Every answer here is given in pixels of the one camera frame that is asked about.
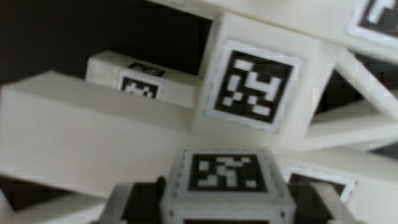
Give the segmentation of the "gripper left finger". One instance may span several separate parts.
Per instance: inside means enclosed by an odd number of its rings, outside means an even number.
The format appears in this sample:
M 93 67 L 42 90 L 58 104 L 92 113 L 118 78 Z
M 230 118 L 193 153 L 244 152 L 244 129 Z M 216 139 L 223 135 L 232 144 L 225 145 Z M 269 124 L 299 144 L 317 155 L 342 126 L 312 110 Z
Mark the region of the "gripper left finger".
M 164 178 L 115 185 L 99 217 L 88 224 L 163 224 L 159 201 Z

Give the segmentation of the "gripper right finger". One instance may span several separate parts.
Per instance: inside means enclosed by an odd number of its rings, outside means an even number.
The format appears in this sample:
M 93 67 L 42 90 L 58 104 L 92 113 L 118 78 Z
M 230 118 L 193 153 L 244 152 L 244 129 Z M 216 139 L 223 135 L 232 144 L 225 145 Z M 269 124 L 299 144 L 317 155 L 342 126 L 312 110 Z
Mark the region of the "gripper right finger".
M 340 183 L 292 174 L 287 189 L 296 204 L 294 224 L 365 224 L 340 201 Z

